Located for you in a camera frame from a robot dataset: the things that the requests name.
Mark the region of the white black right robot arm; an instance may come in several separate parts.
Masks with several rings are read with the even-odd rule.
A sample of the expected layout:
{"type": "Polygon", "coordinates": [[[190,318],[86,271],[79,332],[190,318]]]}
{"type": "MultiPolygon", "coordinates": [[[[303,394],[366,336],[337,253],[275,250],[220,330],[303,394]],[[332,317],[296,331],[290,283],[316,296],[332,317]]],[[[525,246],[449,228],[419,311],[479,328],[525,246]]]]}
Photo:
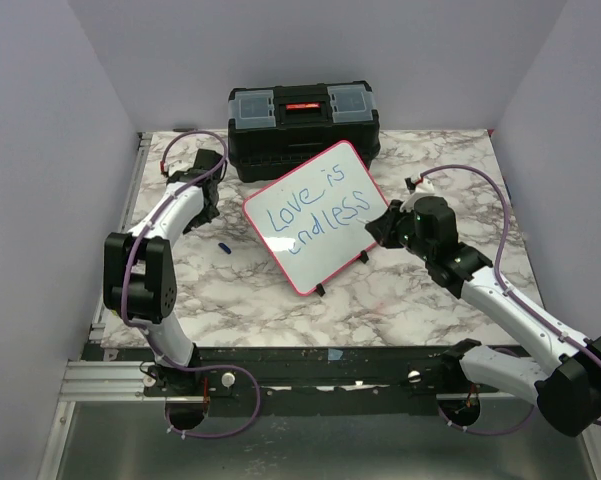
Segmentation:
{"type": "Polygon", "coordinates": [[[587,338],[508,283],[487,256],[460,241],[455,213],[443,198],[426,195],[411,208],[394,200],[365,229],[379,246],[421,259],[437,285],[486,314],[528,354],[515,358],[463,341],[440,367],[447,389],[477,383],[512,394],[570,437],[599,421],[601,336],[587,338]]]}

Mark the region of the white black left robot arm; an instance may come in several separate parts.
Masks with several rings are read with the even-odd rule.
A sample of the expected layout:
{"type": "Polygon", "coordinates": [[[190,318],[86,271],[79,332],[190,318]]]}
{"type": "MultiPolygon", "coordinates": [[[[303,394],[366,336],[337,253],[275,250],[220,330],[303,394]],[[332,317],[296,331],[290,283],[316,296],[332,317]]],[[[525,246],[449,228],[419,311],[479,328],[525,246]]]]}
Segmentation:
{"type": "Polygon", "coordinates": [[[168,384],[181,395],[200,387],[202,372],[175,314],[172,247],[219,215],[223,164],[221,154],[199,150],[192,167],[167,178],[163,197],[144,219],[126,233],[109,234],[104,243],[105,307],[145,337],[156,362],[169,368],[168,384]]]}

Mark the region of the blue marker cap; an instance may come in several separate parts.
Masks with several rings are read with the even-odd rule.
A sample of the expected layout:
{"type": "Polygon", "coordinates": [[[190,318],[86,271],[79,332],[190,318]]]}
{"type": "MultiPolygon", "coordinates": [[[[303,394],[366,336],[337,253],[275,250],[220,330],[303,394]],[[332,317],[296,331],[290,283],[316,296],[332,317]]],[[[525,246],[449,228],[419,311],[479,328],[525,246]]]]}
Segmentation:
{"type": "Polygon", "coordinates": [[[220,242],[220,243],[218,243],[218,246],[219,246],[219,247],[220,247],[220,248],[221,248],[221,249],[222,249],[222,250],[223,250],[223,251],[224,251],[226,254],[231,254],[231,253],[232,253],[232,250],[231,250],[231,248],[230,248],[228,245],[226,245],[225,243],[223,243],[223,242],[220,242]]]}

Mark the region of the pink framed whiteboard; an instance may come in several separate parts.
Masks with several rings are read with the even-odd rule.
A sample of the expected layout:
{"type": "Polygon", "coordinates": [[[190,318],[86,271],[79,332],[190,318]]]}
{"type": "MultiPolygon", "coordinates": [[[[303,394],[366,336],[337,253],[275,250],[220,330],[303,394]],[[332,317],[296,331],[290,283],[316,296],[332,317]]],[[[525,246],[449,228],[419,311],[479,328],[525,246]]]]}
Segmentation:
{"type": "Polygon", "coordinates": [[[353,145],[340,141],[249,196],[243,212],[294,291],[307,296],[375,246],[356,219],[370,222],[387,207],[353,145]]]}

